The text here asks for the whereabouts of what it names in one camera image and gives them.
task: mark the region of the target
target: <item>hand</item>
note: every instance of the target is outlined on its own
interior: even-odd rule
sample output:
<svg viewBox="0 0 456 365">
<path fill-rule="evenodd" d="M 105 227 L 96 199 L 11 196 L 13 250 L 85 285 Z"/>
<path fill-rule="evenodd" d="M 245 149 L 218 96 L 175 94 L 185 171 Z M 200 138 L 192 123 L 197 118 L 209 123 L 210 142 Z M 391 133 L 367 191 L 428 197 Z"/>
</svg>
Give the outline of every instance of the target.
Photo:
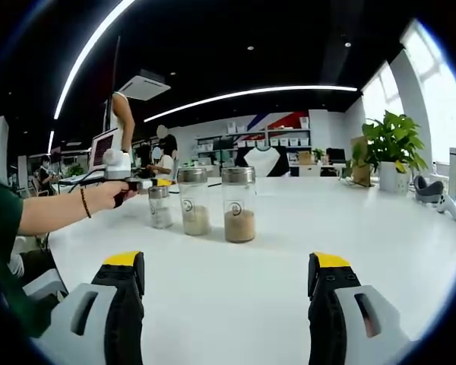
<svg viewBox="0 0 456 365">
<path fill-rule="evenodd" d="M 99 211 L 103 209 L 113 209 L 115 207 L 115 195 L 124 192 L 123 201 L 137 195 L 137 192 L 128 190 L 128 183 L 125 181 L 107 181 L 94 188 L 84 190 L 90 196 L 93 204 Z"/>
</svg>

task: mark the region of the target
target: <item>ceiling light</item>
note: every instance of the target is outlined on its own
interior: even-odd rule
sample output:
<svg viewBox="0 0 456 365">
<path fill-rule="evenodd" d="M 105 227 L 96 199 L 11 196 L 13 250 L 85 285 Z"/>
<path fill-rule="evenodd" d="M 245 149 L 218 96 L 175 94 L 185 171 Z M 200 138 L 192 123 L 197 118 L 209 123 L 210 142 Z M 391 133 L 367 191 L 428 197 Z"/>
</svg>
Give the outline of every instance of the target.
<svg viewBox="0 0 456 365">
<path fill-rule="evenodd" d="M 51 154 L 51 146 L 52 146 L 53 139 L 54 139 L 54 131 L 51 131 L 51 135 L 49 136 L 49 146 L 47 148 L 47 154 Z"/>
<path fill-rule="evenodd" d="M 79 54 L 76 62 L 73 65 L 73 68 L 69 72 L 68 79 L 62 88 L 61 96 L 59 98 L 59 102 L 57 107 L 55 108 L 54 119 L 59 117 L 61 113 L 62 105 L 64 104 L 66 97 L 68 96 L 69 89 L 72 86 L 73 80 L 76 77 L 81 65 L 83 65 L 84 60 L 91 52 L 92 48 L 94 47 L 95 43 L 98 39 L 105 33 L 105 30 L 108 29 L 110 25 L 120 16 L 123 11 L 125 11 L 131 4 L 133 4 L 135 0 L 122 0 L 109 14 L 108 16 L 101 22 L 99 27 L 94 31 L 93 35 L 87 41 L 86 45 L 84 46 L 83 50 Z"/>
<path fill-rule="evenodd" d="M 254 90 L 247 90 L 247 91 L 240 91 L 238 93 L 220 95 L 219 97 L 211 97 L 209 99 L 204 99 L 200 101 L 196 101 L 195 103 L 186 104 L 180 106 L 179 108 L 167 110 L 161 114 L 157 114 L 156 116 L 151 116 L 144 120 L 144 122 L 149 122 L 151 120 L 160 118 L 161 116 L 167 116 L 169 114 L 178 112 L 180 110 L 192 108 L 193 106 L 198 106 L 201 104 L 211 103 L 212 101 L 229 99 L 231 97 L 241 97 L 242 95 L 250 95 L 250 94 L 260 94 L 260 93 L 270 93 L 273 91 L 289 91 L 289 90 L 338 90 L 338 91 L 356 91 L 356 87 L 346 87 L 346 86 L 330 86 L 330 85 L 302 85 L 302 86 L 278 86 L 278 87 L 264 87 L 262 89 L 254 89 Z"/>
</svg>

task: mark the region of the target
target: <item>brown sand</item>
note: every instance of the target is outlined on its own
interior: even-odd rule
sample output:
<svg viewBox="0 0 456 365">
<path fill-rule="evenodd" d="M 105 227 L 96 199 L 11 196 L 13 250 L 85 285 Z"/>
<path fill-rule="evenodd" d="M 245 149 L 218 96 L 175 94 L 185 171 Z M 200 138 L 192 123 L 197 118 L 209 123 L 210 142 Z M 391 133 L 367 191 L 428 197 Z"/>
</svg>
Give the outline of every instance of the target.
<svg viewBox="0 0 456 365">
<path fill-rule="evenodd" d="M 243 210 L 239 215 L 225 213 L 225 239 L 233 243 L 244 243 L 255 238 L 255 215 Z"/>
</svg>

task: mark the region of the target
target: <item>gray gripper part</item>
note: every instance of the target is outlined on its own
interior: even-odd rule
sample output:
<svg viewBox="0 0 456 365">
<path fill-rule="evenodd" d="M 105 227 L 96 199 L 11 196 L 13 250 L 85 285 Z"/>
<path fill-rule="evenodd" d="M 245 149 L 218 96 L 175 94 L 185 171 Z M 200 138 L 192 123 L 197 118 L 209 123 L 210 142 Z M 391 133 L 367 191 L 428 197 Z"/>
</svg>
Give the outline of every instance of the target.
<svg viewBox="0 0 456 365">
<path fill-rule="evenodd" d="M 41 300 L 49 294 L 55 294 L 57 291 L 61 291 L 63 293 L 68 292 L 55 268 L 51 268 L 46 271 L 37 279 L 31 281 L 23 287 L 23 289 L 25 295 L 34 300 Z"/>
<path fill-rule="evenodd" d="M 106 317 L 115 293 L 115 287 L 79 284 L 52 310 L 51 325 L 34 343 L 54 364 L 106 364 Z M 84 332 L 78 334 L 78 321 L 92 298 Z"/>
<path fill-rule="evenodd" d="M 400 328 L 399 312 L 371 285 L 347 287 L 334 291 L 343 310 L 347 329 L 345 365 L 378 365 L 397 363 L 412 344 Z M 356 295 L 372 321 L 376 335 L 368 337 Z"/>
</svg>

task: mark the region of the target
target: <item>cardboard box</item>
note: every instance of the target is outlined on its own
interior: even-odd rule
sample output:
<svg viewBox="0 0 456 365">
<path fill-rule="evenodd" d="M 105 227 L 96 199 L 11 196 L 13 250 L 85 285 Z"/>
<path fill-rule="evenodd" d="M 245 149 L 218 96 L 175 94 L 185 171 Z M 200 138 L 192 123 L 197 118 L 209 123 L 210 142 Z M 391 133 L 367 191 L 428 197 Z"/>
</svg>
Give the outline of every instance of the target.
<svg viewBox="0 0 456 365">
<path fill-rule="evenodd" d="M 299 152 L 299 165 L 310 165 L 312 163 L 312 155 L 309 151 Z"/>
</svg>

